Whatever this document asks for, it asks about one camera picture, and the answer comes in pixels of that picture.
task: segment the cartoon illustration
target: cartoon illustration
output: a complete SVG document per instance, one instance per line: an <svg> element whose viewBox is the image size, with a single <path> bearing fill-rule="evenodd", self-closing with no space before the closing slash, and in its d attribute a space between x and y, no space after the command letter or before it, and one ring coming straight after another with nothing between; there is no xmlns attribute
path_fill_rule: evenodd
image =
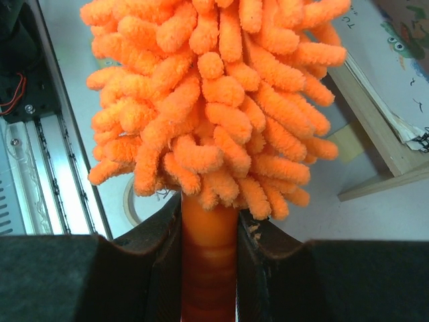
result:
<svg viewBox="0 0 429 322"><path fill-rule="evenodd" d="M417 76L424 78L425 81L427 83L429 83L429 74L428 74L428 72L426 72L423 69L422 65L417 60L413 60L411 62L411 67L414 69L414 71L416 72Z"/></svg>
<svg viewBox="0 0 429 322"><path fill-rule="evenodd" d="M391 21L390 15L380 5L377 5L377 8L384 19Z"/></svg>
<svg viewBox="0 0 429 322"><path fill-rule="evenodd" d="M422 113L423 113L423 104L422 104L422 102L416 101L415 99L413 99L413 101L414 101L416 104L418 104L418 108L420 109L420 112L422 112Z"/></svg>
<svg viewBox="0 0 429 322"><path fill-rule="evenodd" d="M381 26L390 35L387 42L390 45L390 49L400 55L400 64L404 70L404 58L420 60L426 56L424 49L417 43L412 36L411 30L404 23L401 23L401 35L396 33L395 28L389 21L383 22Z"/></svg>
<svg viewBox="0 0 429 322"><path fill-rule="evenodd" d="M416 42L423 48L429 48L429 19L424 8L407 5L408 10L414 12L412 21L412 35Z"/></svg>

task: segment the orange handle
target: orange handle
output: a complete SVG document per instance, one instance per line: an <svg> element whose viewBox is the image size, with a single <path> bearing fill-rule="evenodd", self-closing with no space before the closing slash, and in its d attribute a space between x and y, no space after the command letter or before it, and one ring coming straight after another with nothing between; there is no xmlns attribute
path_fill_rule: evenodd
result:
<svg viewBox="0 0 429 322"><path fill-rule="evenodd" d="M182 194L182 321L235 321L238 210Z"/></svg>

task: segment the metal frame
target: metal frame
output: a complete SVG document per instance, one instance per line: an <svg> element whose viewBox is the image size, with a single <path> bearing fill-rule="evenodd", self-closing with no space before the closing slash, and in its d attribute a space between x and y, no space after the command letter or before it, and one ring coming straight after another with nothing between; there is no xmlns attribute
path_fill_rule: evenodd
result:
<svg viewBox="0 0 429 322"><path fill-rule="evenodd" d="M0 119L0 236L8 234L23 234L25 233L21 205L15 186L15 180L11 169L10 157L8 154L7 132L5 129L6 123Z"/></svg>
<svg viewBox="0 0 429 322"><path fill-rule="evenodd" d="M27 235L51 234L38 169L34 162L25 124L19 122L7 125L4 138L9 170L13 177L25 233Z"/></svg>
<svg viewBox="0 0 429 322"><path fill-rule="evenodd" d="M36 165L40 187L42 189L43 197L45 200L46 210L48 212L49 221L54 235L62 235L66 233L64 218L60 216L61 207L57 203L54 196L54 191L51 188L52 177L50 168L45 160L43 154L43 146L41 145L38 137L38 132L34 122L26 123L28 138L32 148L34 163Z"/></svg>
<svg viewBox="0 0 429 322"><path fill-rule="evenodd" d="M38 129L38 137L44 143L44 149L48 155L54 191L64 209L62 215L66 224L66 231L75 234L94 233L95 229L86 215L86 209L82 204L79 191L76 189L76 181L71 171L68 153L62 141L62 131L57 117L44 117L40 119L38 125L36 124L36 129Z"/></svg>
<svg viewBox="0 0 429 322"><path fill-rule="evenodd" d="M40 5L37 0L28 0L27 2L31 7L36 19L40 39L42 41L46 59L48 61L48 67L50 69L52 80L54 86L56 87L58 98L61 104L62 115L58 116L57 120L60 132L62 132L62 136L56 138L55 144L62 144L65 146L66 150L70 152L68 161L71 165L72 172L75 172L75 185L77 185L78 189L80 189L82 207L84 208L84 212L85 210L87 212L86 222L88 223L87 227L89 227L88 232L97 232L106 238L111 239L111 231L109 229L97 189L93 187L87 179L89 173L88 160L83 152L81 138L76 130L77 126L73 116L72 107L66 93L64 81L60 73L55 53L52 49L52 44L47 32ZM70 228L70 230L72 233L76 233L73 229ZM86 230L78 228L77 231L83 232Z"/></svg>

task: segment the white surface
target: white surface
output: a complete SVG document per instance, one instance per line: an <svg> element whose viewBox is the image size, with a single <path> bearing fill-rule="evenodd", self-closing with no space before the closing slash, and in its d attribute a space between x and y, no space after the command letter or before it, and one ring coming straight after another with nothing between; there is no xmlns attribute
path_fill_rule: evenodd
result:
<svg viewBox="0 0 429 322"><path fill-rule="evenodd" d="M322 112L332 123L331 133L342 128L351 111L332 80L336 104ZM346 166L340 160L318 161L311 170L306 190L312 199L307 208L291 206L291 215L275 224L298 240L308 239L395 239L429 240L429 180L340 202L338 193L383 170L375 149L361 154Z"/></svg>
<svg viewBox="0 0 429 322"><path fill-rule="evenodd" d="M99 94L86 87L87 76L98 69L97 61L90 50L91 33L89 27L80 20L80 8L86 0L40 0L55 54L60 65L66 90L72 104L84 148L91 166L97 162L93 158L95 147L93 131L90 127L92 116L99 111ZM123 210L123 192L130 175L112 178L102 184L99 194L113 237L129 231L133 226ZM136 198L135 208L141 219L155 213L166 200L156 196Z"/></svg>
<svg viewBox="0 0 429 322"><path fill-rule="evenodd" d="M409 1L395 1L391 5L389 1L385 9L400 10L404 23L411 26L412 11L405 8L409 4ZM413 67L422 62L416 63L407 56L406 41L386 31L383 23L390 20L382 16L374 2L353 1L352 9L336 19L334 26L349 51L347 67L373 97L401 142L406 143L424 135L429 126L428 75L423 75L422 68ZM410 144L410 147L421 148L419 144Z"/></svg>
<svg viewBox="0 0 429 322"><path fill-rule="evenodd" d="M99 110L99 94L85 86L86 77L97 69L90 53L89 29L80 22L79 8L83 0L40 0L66 88L90 163L94 147L90 119ZM341 109L343 100L337 100ZM334 105L322 110L336 131L350 119ZM277 223L290 235L300 239L429 239L429 181L409 184L368 197L340 203L336 197L343 187L351 186L375 174L375 166L367 155L361 155L344 166L340 161L318 162L312 168L308 190L312 202L308 208L291 207L291 215ZM99 187L109 223L116 237L131 229L123 214L122 198L129 176L113 178ZM137 199L137 212L151 214L158 208L156 197Z"/></svg>

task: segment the black plastic part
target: black plastic part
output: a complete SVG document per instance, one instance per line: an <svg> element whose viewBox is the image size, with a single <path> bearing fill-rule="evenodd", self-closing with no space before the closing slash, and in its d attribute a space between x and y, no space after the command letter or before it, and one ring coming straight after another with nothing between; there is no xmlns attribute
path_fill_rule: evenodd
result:
<svg viewBox="0 0 429 322"><path fill-rule="evenodd" d="M177 283L168 284L180 274L179 205L177 195L116 245L99 235L0 237L0 322L180 318L180 305L163 301L180 303Z"/></svg>
<svg viewBox="0 0 429 322"><path fill-rule="evenodd" d="M39 52L36 43L18 20L9 38L0 42L0 72L22 72L33 65Z"/></svg>
<svg viewBox="0 0 429 322"><path fill-rule="evenodd" d="M0 237L0 322L180 321L180 195L113 242ZM429 243L310 241L242 211L241 322L429 321Z"/></svg>
<svg viewBox="0 0 429 322"><path fill-rule="evenodd" d="M58 94L52 82L52 77L46 62L42 44L38 34L36 21L33 13L27 3L24 3L19 14L19 23L22 24L22 29L28 31L28 36L34 41L36 48L36 59L33 59L34 51L31 49L30 42L22 43L15 48L16 57L27 57L27 59L19 59L20 65L17 69L12 68L13 72L2 72L0 74L0 103L7 103L13 98L13 94L19 83L19 76L16 72L21 72L27 78L24 96L16 105L14 110L3 118L7 123L16 123L20 121L30 121L41 117L53 115L61 110ZM0 51L0 61L5 60L6 56L3 51ZM33 113L28 113L25 106L31 105ZM6 111L8 106L2 107L2 111Z"/></svg>
<svg viewBox="0 0 429 322"><path fill-rule="evenodd" d="M25 0L0 0L0 43L9 38Z"/></svg>
<svg viewBox="0 0 429 322"><path fill-rule="evenodd" d="M238 257L242 322L429 321L428 242L300 245L242 212Z"/></svg>

